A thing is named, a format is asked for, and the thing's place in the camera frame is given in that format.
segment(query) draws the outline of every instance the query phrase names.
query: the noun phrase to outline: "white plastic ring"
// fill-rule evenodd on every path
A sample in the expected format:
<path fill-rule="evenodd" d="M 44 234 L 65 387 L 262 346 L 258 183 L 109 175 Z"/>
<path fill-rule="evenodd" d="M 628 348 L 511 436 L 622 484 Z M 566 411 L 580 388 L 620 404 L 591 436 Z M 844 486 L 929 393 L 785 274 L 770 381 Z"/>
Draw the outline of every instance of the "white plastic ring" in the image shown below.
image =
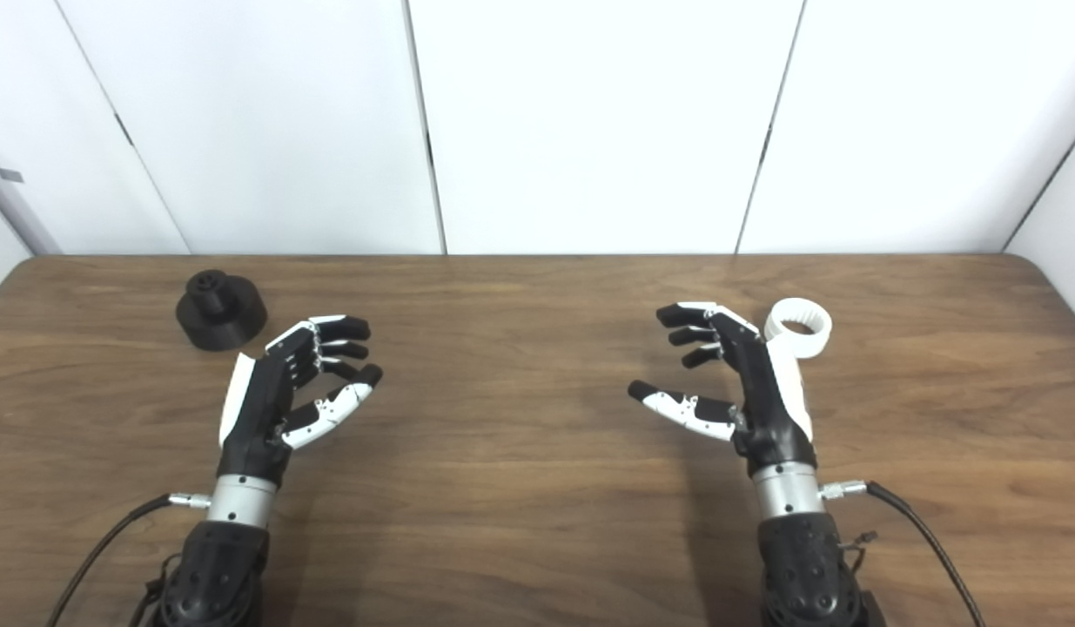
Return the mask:
<path fill-rule="evenodd" d="M 788 329 L 785 323 L 797 323 L 812 329 L 812 333 L 798 333 Z M 797 359 L 807 359 L 823 352 L 831 338 L 831 314 L 827 309 L 807 298 L 785 298 L 776 301 L 765 318 L 765 339 L 780 334 L 789 337 L 792 354 Z"/>

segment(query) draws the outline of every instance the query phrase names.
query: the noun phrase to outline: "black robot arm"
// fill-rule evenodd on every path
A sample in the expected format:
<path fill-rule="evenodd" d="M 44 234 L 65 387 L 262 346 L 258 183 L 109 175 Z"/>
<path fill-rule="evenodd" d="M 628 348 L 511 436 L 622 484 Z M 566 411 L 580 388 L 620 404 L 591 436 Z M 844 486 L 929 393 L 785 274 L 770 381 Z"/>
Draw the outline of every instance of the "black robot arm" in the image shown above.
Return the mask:
<path fill-rule="evenodd" d="M 727 362 L 743 382 L 743 404 L 665 391 L 632 382 L 629 395 L 692 431 L 732 441 L 748 461 L 761 523 L 763 622 L 766 626 L 880 627 L 844 560 L 835 521 L 816 480 L 812 417 L 788 337 L 764 341 L 757 327 L 715 302 L 679 302 L 657 311 L 674 345 L 705 342 L 685 367 Z"/>
<path fill-rule="evenodd" d="M 224 401 L 223 453 L 207 516 L 188 535 L 163 583 L 156 627 L 261 624 L 267 525 L 290 453 L 341 424 L 382 380 L 377 366 L 358 370 L 336 358 L 367 357 L 353 341 L 368 337 L 359 318 L 310 318 L 270 342 L 261 358 L 240 355 Z M 291 409 L 295 390 L 325 372 L 345 382 Z"/>

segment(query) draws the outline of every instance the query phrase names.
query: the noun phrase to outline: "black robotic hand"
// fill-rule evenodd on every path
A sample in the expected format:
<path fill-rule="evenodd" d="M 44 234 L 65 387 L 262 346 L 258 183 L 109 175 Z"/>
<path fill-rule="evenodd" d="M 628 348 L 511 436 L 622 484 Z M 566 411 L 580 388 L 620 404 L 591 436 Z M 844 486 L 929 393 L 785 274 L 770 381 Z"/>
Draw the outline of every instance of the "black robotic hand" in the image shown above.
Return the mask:
<path fill-rule="evenodd" d="M 366 358 L 355 341 L 370 334 L 361 318 L 307 318 L 270 342 L 262 357 L 235 360 L 219 424 L 216 489 L 162 588 L 156 627 L 261 623 L 267 524 L 282 475 L 291 452 L 342 424 L 382 380 L 377 366 L 359 370 L 339 358 Z M 319 373 L 345 382 L 292 410 L 295 393 Z"/>
<path fill-rule="evenodd" d="M 672 345 L 704 342 L 680 362 L 694 369 L 721 360 L 743 380 L 743 409 L 734 402 L 663 390 L 635 381 L 629 395 L 691 431 L 733 441 L 749 460 L 749 473 L 772 465 L 801 461 L 816 467 L 812 417 L 804 404 L 803 380 L 788 337 L 763 341 L 756 326 L 716 302 L 677 302 L 659 309 Z"/>
<path fill-rule="evenodd" d="M 823 507 L 812 417 L 787 334 L 764 341 L 756 326 L 715 302 L 677 302 L 659 309 L 657 318 L 669 328 L 684 327 L 669 336 L 673 345 L 704 342 L 682 359 L 687 369 L 721 360 L 743 380 L 741 410 L 731 401 L 641 381 L 629 385 L 629 395 L 691 431 L 732 441 L 747 459 L 762 515 L 757 544 L 765 566 L 763 625 L 883 625 L 844 564 L 844 544 Z"/>

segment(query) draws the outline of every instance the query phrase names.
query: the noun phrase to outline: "wooden table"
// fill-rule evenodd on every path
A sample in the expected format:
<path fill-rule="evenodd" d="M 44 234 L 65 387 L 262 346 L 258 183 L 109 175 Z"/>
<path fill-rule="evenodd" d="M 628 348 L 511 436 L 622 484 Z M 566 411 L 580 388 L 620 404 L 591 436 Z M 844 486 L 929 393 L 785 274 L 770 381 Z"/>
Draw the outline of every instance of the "wooden table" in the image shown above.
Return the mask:
<path fill-rule="evenodd" d="M 295 454 L 268 625 L 752 626 L 752 488 L 730 445 L 646 412 L 685 372 L 653 311 L 717 300 L 761 324 L 787 296 L 835 333 L 804 361 L 821 479 L 914 503 L 991 625 L 1075 625 L 1075 317 L 1019 258 L 35 258 L 0 288 L 0 626 L 41 625 L 85 553 L 162 491 L 207 491 L 234 354 L 174 320 L 186 277 L 254 279 L 262 342 L 311 314 L 369 318 L 381 388 Z M 891 509 L 861 581 L 890 624 L 970 624 Z M 132 525 L 61 625 L 121 626 L 199 512 Z"/>

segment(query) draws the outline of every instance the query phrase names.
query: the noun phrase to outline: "metal connector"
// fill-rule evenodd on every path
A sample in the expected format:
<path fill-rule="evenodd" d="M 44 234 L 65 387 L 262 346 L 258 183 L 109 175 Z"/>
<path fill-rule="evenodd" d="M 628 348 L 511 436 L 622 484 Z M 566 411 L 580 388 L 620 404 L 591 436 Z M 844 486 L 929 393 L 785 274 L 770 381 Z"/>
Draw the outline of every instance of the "metal connector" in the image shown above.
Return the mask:
<path fill-rule="evenodd" d="M 195 510 L 206 510 L 212 507 L 212 497 L 207 495 L 188 495 L 185 491 L 174 491 L 170 496 L 171 505 L 185 505 Z"/>
<path fill-rule="evenodd" d="M 835 481 L 835 483 L 825 483 L 819 486 L 820 499 L 833 501 L 850 497 L 851 495 L 864 495 L 866 493 L 866 482 L 864 481 Z"/>

